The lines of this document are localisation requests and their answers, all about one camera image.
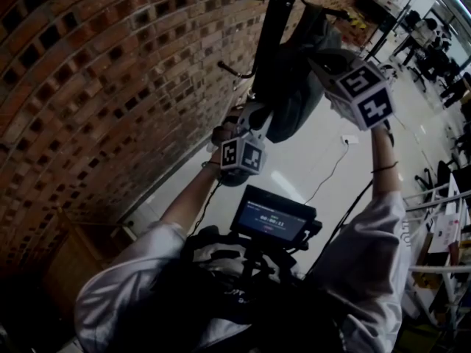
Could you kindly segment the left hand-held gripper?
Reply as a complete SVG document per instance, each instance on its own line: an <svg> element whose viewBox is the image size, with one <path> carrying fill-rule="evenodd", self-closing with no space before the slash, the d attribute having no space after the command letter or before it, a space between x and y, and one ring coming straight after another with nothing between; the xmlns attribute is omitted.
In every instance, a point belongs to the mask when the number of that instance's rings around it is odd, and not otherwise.
<svg viewBox="0 0 471 353"><path fill-rule="evenodd" d="M272 122L272 109L248 102L238 120L235 136L222 143L220 165L223 171L244 176L258 175L266 162L264 140Z"/></svg>

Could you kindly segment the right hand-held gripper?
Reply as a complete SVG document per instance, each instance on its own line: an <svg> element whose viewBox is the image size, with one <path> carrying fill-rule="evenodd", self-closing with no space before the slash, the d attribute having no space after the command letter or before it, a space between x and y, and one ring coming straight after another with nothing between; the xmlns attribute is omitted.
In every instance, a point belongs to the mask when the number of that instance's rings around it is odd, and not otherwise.
<svg viewBox="0 0 471 353"><path fill-rule="evenodd" d="M368 131L395 112L389 83L374 64L347 49L323 49L308 62L332 109L359 130Z"/></svg>

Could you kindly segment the black backpack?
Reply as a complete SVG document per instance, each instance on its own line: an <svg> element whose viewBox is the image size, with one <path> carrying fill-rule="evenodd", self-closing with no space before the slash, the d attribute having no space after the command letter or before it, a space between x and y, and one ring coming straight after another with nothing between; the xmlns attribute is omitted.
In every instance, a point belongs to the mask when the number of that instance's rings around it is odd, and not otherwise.
<svg viewBox="0 0 471 353"><path fill-rule="evenodd" d="M327 10L306 6L291 37L271 61L265 91L273 107L266 138L280 143L293 136L314 111L325 89L308 57L324 49L341 48L341 34L328 20Z"/></svg>

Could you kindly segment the person's right forearm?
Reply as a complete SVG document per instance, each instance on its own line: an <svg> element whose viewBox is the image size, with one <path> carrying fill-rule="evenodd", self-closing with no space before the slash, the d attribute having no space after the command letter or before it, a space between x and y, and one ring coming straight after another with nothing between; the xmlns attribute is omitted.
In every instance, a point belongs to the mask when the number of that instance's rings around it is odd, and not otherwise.
<svg viewBox="0 0 471 353"><path fill-rule="evenodd" d="M376 126L371 130L372 170L394 164L397 159L388 129ZM400 191L397 165L388 171L372 174L373 196Z"/></svg>

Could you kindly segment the person's left hand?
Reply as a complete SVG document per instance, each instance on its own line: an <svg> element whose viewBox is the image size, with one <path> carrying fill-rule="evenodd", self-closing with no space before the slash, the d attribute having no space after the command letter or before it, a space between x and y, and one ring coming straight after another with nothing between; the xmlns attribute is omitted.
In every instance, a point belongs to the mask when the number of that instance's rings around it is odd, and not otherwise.
<svg viewBox="0 0 471 353"><path fill-rule="evenodd" d="M213 129L210 141L215 149L220 149L223 142L235 136L238 130L238 120L243 110L242 105L232 107L220 125Z"/></svg>

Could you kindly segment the white floor device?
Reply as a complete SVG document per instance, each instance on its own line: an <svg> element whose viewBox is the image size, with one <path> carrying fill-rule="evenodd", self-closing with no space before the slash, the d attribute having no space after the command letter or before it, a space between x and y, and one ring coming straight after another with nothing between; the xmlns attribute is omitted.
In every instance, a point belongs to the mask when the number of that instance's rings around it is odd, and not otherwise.
<svg viewBox="0 0 471 353"><path fill-rule="evenodd" d="M398 79L397 69L389 63L381 63L378 66L378 69L380 70L386 81L389 83L389 86L392 87Z"/></svg>

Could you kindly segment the black chest monitor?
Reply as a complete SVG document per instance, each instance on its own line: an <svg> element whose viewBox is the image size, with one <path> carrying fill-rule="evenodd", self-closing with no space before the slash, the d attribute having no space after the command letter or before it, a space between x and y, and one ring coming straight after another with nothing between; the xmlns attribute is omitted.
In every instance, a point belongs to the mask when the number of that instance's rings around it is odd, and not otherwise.
<svg viewBox="0 0 471 353"><path fill-rule="evenodd" d="M316 209L252 185L246 186L230 231L265 246L305 251L322 229Z"/></svg>

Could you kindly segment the dark right wrist band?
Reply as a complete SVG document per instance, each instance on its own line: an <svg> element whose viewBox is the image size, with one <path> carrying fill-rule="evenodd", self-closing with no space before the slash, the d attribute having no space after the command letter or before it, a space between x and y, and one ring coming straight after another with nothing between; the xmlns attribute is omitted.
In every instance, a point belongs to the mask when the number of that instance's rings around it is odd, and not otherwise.
<svg viewBox="0 0 471 353"><path fill-rule="evenodd" d="M389 169L392 169L394 168L397 164L399 163L399 161L396 161L394 164L392 165L389 165L389 166L384 166L384 167L381 167L381 168L376 168L374 169L371 174L376 174L376 173L379 173L381 171L388 171Z"/></svg>

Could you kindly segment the cardboard boxes with striped tape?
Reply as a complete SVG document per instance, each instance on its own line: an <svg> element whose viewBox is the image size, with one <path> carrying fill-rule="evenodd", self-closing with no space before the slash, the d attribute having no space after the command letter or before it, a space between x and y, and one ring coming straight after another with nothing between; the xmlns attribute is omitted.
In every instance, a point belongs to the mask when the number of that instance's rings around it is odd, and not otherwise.
<svg viewBox="0 0 471 353"><path fill-rule="evenodd" d="M368 23L362 13L358 12L353 7L348 7L346 13L348 14L347 27L349 29L359 30L360 32L366 31Z"/></svg>

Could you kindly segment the black office chair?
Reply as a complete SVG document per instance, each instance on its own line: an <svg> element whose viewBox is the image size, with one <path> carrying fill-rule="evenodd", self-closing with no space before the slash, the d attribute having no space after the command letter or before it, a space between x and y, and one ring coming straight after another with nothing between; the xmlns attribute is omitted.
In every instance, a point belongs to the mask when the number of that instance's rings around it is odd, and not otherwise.
<svg viewBox="0 0 471 353"><path fill-rule="evenodd" d="M422 187L424 190L432 190L435 187L443 186L445 183L448 183L452 169L450 166L453 164L453 160L449 162L439 161L437 172L436 172L436 182L432 180L431 171L429 168L424 169L424 174L427 176L427 179L423 179L420 175L415 175L414 180Z"/></svg>

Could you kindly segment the black coat rack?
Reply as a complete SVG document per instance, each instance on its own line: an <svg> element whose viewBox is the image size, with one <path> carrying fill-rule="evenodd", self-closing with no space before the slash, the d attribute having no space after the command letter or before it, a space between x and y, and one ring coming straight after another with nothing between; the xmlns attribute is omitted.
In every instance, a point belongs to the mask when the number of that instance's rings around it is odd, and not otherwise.
<svg viewBox="0 0 471 353"><path fill-rule="evenodd" d="M258 102L270 107L273 112L272 104L268 102L269 93L265 91L264 88L267 83L267 73L269 71L271 61L273 61L280 45L285 43L281 39L295 0L257 1L268 1L269 4L258 41L252 71L246 75L248 79L252 79L253 84L247 94L247 99L244 104L251 101ZM346 10L335 10L327 7L324 8L327 10L327 18L333 16L334 18L340 18L347 21L348 14L346 13ZM231 171L223 171L222 169L220 172L219 184L227 187L242 185L250 177L235 174L235 172Z"/></svg>

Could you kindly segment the black chest vest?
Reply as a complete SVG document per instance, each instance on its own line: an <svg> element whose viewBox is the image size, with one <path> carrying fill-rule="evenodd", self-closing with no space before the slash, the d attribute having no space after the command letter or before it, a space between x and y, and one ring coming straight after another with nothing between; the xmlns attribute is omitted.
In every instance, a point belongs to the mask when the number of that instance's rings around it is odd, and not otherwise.
<svg viewBox="0 0 471 353"><path fill-rule="evenodd" d="M152 284L161 353L344 353L326 294L301 281L173 265Z"/></svg>

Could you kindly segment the white tube rack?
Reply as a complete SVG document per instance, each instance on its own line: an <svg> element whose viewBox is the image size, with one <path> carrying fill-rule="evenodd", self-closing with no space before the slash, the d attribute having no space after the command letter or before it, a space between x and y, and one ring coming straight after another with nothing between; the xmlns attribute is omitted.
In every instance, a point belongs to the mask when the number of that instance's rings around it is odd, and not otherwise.
<svg viewBox="0 0 471 353"><path fill-rule="evenodd" d="M404 198L405 225L412 249L406 294L409 315L423 314L438 328L456 334L471 313L471 190L461 192L453 176Z"/></svg>

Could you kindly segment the wooden cabinet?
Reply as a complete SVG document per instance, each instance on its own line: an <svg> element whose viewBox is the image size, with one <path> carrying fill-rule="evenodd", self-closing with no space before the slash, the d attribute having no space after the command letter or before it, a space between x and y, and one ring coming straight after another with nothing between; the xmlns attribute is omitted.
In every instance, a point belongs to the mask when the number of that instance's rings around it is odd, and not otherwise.
<svg viewBox="0 0 471 353"><path fill-rule="evenodd" d="M126 224L72 221L63 209L57 217L62 235L46 262L41 284L59 312L69 315L82 286L137 237Z"/></svg>

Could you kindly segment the black monitor mount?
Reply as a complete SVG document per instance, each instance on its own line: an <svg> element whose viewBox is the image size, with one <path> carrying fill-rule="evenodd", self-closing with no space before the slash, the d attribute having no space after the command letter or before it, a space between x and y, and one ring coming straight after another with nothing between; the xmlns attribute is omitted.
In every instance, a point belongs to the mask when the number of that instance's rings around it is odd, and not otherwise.
<svg viewBox="0 0 471 353"><path fill-rule="evenodd" d="M260 277L298 285L302 279L297 273L297 261L289 250L297 249L267 234L254 238L241 237L238 232L222 235L219 228L212 225L188 237L181 257L201 265L218 260L237 262L241 266L242 282Z"/></svg>

